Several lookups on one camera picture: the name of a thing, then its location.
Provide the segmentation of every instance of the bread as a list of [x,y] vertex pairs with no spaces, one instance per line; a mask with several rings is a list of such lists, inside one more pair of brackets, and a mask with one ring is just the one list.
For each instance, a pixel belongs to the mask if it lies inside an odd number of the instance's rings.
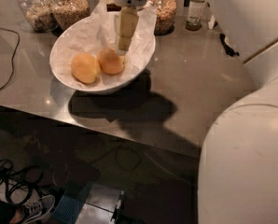
[[88,53],[78,53],[71,61],[73,76],[84,84],[91,84],[101,75],[97,60]]
[[102,49],[97,57],[104,73],[115,75],[124,69],[124,56],[118,56],[113,49]]

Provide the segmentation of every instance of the sneaker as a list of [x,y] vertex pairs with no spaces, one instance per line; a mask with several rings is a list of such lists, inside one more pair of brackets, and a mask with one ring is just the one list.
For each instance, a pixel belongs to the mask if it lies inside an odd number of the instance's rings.
[[42,219],[49,214],[54,204],[55,198],[52,195],[42,197],[33,203],[25,204],[22,208],[24,218],[18,224],[27,224]]

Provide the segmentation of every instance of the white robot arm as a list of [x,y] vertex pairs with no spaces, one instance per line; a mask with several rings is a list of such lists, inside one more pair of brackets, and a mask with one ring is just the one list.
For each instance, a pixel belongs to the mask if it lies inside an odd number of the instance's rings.
[[205,138],[199,223],[278,224],[278,0],[207,1],[259,90]]

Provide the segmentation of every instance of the black cable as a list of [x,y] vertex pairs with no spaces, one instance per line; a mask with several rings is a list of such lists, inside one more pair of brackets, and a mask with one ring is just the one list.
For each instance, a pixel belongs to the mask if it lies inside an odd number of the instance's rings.
[[7,29],[7,28],[0,27],[0,30],[11,32],[11,33],[16,34],[18,36],[18,41],[17,41],[16,47],[14,48],[14,52],[13,52],[12,57],[11,57],[11,74],[10,74],[7,82],[2,87],[0,87],[0,90],[2,90],[3,88],[6,87],[6,85],[9,83],[9,81],[12,79],[12,77],[14,76],[14,73],[15,73],[14,57],[16,55],[18,45],[20,44],[20,35],[16,31],[13,31],[13,30],[10,30],[10,29]]
[[[119,155],[119,152],[120,151],[130,151],[130,154],[133,154],[135,156],[135,159],[137,159],[137,161],[135,161],[135,164],[133,164],[131,167],[127,167],[125,165],[123,165],[122,163],[119,162],[118,160],[118,155]],[[115,162],[117,164],[117,166],[123,170],[123,171],[134,171],[140,164],[141,164],[141,158],[140,158],[140,155],[135,151],[133,150],[132,148],[130,147],[122,147],[122,146],[119,146],[119,147],[113,147],[111,148],[110,150],[106,151],[103,155],[101,155],[99,158],[89,162],[89,165],[93,165],[95,162],[97,161],[100,161],[102,160],[104,157],[110,155],[111,153],[114,153],[115,155]]]
[[234,51],[234,49],[232,49],[230,46],[228,46],[226,44],[225,38],[226,38],[226,36],[224,34],[220,34],[220,41],[222,43],[222,46],[223,46],[226,54],[228,54],[231,57],[233,57],[233,56],[240,56],[239,52]]
[[[39,175],[36,177],[36,180],[27,180],[27,175],[33,170],[39,170]],[[47,193],[44,193],[42,189],[49,188],[50,185],[48,185],[47,187],[39,186],[39,182],[42,180],[43,176],[44,174],[41,168],[37,165],[32,165],[23,168],[18,172],[14,172],[12,161],[0,160],[0,185],[2,185],[3,183],[5,184],[6,200],[8,203],[15,206],[21,206],[25,204],[31,198],[34,191],[36,191],[39,197],[47,195]],[[26,193],[26,196],[19,203],[15,203],[12,200],[12,194],[15,193],[15,191],[18,189],[23,190]]]

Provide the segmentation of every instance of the jar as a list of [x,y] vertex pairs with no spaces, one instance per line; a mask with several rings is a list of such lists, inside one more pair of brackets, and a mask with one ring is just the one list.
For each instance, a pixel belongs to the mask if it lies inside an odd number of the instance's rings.
[[155,35],[167,35],[174,28],[176,0],[148,0],[147,6],[157,7]]
[[49,32],[58,27],[52,13],[54,0],[19,0],[25,19],[37,32]]
[[90,15],[90,2],[88,0],[56,0],[52,10],[56,21],[65,31],[77,21]]

